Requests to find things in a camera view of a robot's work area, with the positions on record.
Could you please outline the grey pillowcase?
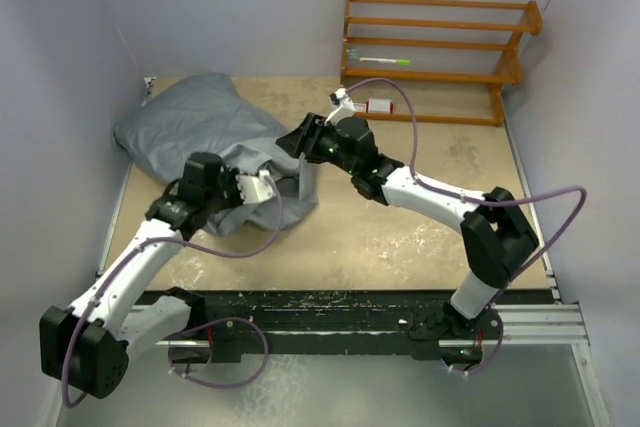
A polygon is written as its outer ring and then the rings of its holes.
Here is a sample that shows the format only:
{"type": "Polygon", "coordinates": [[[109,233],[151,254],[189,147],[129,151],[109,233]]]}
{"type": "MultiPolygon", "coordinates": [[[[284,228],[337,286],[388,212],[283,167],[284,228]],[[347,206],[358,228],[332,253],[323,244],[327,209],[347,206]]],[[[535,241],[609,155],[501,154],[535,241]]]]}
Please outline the grey pillowcase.
{"type": "Polygon", "coordinates": [[[316,207],[317,169],[287,155],[276,143],[287,128],[252,105],[225,74],[187,77],[117,122],[115,143],[156,181],[178,178],[193,152],[219,155],[229,167],[256,174],[266,169],[282,198],[214,214],[206,231],[224,237],[252,223],[264,230],[291,228],[316,207]]]}

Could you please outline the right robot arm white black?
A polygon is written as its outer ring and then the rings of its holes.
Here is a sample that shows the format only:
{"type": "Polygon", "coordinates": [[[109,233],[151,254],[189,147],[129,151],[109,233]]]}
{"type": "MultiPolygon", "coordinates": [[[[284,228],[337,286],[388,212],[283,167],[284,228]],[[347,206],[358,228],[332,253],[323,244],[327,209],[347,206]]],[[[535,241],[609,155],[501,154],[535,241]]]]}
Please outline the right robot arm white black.
{"type": "Polygon", "coordinates": [[[454,189],[414,174],[409,166],[379,151],[362,118],[348,117],[331,125],[309,113],[276,144],[292,158],[343,170],[368,200],[421,214],[461,235],[470,272],[443,308],[446,330],[456,338],[467,338],[479,328],[479,315],[539,246],[509,191],[454,189]]]}

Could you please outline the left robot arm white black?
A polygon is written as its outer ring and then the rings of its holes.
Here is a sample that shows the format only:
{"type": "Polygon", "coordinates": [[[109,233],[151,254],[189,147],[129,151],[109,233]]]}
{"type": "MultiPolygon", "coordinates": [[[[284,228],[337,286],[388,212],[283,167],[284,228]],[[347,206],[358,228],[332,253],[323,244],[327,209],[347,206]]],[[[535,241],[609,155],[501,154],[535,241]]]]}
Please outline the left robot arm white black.
{"type": "Polygon", "coordinates": [[[64,309],[52,306],[39,320],[42,372],[70,388],[102,399],[122,381],[131,362],[163,337],[202,334],[204,304],[173,289],[154,304],[132,309],[156,274],[204,228],[214,214],[271,199],[263,174],[227,166],[220,156],[191,154],[181,177],[154,200],[133,239],[111,267],[64,309]]]}

